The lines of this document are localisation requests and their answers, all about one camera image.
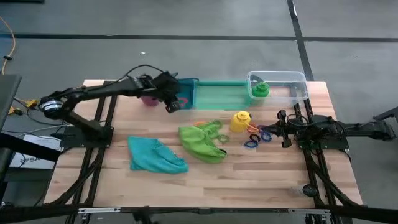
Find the wooden tabletop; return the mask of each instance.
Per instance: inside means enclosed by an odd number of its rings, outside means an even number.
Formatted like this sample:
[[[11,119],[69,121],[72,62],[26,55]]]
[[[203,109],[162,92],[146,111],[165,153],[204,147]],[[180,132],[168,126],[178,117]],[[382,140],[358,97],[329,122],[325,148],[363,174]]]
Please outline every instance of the wooden tabletop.
[[[85,80],[84,85],[102,83],[103,80]],[[307,82],[307,88],[314,114],[335,117],[326,83]],[[86,119],[93,119],[97,104],[98,100],[84,101],[78,104],[75,111]],[[277,121],[276,114],[281,109],[293,113],[291,106],[252,106],[247,111],[252,114],[256,124],[269,125]],[[94,206],[314,207],[311,198],[298,197],[291,193],[292,187],[309,183],[302,151],[295,144],[283,149],[280,145],[281,138],[275,136],[271,142],[261,142],[257,149],[246,149],[243,143],[248,140],[249,134],[233,134],[228,130],[231,117],[236,112],[180,110],[168,114],[163,104],[146,107],[140,99],[119,96],[113,118],[113,142],[105,152]],[[224,124],[220,134],[227,134],[231,140],[224,145],[217,143],[228,152],[223,162],[207,164],[185,152],[178,138],[178,127],[214,119]],[[177,155],[184,157],[189,165],[189,172],[171,175],[131,171],[128,136],[159,138]],[[84,153],[85,149],[76,148],[60,156],[45,202],[58,198],[76,181]],[[362,203],[347,156],[337,150],[325,150],[325,157],[332,181],[351,200]],[[86,199],[88,185],[83,190],[82,202]]]

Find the orange object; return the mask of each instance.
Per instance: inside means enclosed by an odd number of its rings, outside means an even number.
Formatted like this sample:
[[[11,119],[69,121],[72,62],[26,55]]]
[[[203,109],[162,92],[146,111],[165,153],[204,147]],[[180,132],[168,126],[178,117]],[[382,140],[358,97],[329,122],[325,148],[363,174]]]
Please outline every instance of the orange object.
[[[197,121],[195,122],[193,125],[198,126],[198,125],[202,125],[202,124],[206,124],[206,121]]]
[[[246,129],[248,130],[249,133],[256,133],[259,131],[259,129],[256,128],[256,126],[257,126],[256,124],[250,123],[250,124],[248,124]]]

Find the concrete floor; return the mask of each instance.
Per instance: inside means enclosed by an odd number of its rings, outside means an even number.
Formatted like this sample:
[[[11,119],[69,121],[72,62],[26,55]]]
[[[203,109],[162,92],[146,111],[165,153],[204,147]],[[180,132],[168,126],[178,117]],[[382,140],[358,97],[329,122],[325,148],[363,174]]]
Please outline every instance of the concrete floor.
[[[295,1],[295,7],[304,37],[398,38],[398,3],[394,0],[302,0]],[[0,15],[18,34],[295,36],[283,0],[47,0],[43,5],[3,3]],[[0,34],[5,33],[7,29],[0,25]],[[17,94],[20,98],[48,95],[77,86],[86,78],[118,78],[142,63],[179,72],[180,77],[202,79],[243,78],[251,70],[303,72],[296,41],[130,38],[18,39],[7,72],[23,76]],[[10,46],[10,39],[0,38],[0,54],[7,54]],[[367,122],[398,106],[394,95],[398,42],[306,42],[305,48],[314,79],[327,82],[339,120]],[[35,117],[45,120],[40,114]],[[394,120],[389,122],[398,132]],[[4,129],[41,127],[13,117]],[[364,203],[398,209],[398,142],[361,138],[349,143]],[[23,170],[19,175],[32,176],[29,172]],[[33,204],[45,189],[49,174],[34,176],[40,178],[12,183],[7,199],[18,205]],[[163,223],[303,223],[302,217],[286,214],[167,214],[155,219]],[[27,223],[63,221],[58,217]],[[132,217],[114,214],[92,221],[131,223]]]

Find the teal cloth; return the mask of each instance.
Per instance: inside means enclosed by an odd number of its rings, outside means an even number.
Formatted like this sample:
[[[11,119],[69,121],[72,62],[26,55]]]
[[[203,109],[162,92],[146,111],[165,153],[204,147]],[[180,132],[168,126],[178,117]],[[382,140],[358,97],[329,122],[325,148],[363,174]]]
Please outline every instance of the teal cloth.
[[[177,157],[158,139],[129,136],[127,143],[132,156],[131,170],[148,170],[166,174],[188,172],[185,160]]]

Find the green cloth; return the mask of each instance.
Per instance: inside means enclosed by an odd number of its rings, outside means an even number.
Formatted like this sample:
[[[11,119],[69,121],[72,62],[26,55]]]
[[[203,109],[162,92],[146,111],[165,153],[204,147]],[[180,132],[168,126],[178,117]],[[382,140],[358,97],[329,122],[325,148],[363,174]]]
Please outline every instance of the green cloth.
[[[222,127],[220,121],[189,127],[179,127],[182,146],[192,156],[208,163],[221,162],[226,157],[226,151],[218,148],[212,141],[217,138]]]

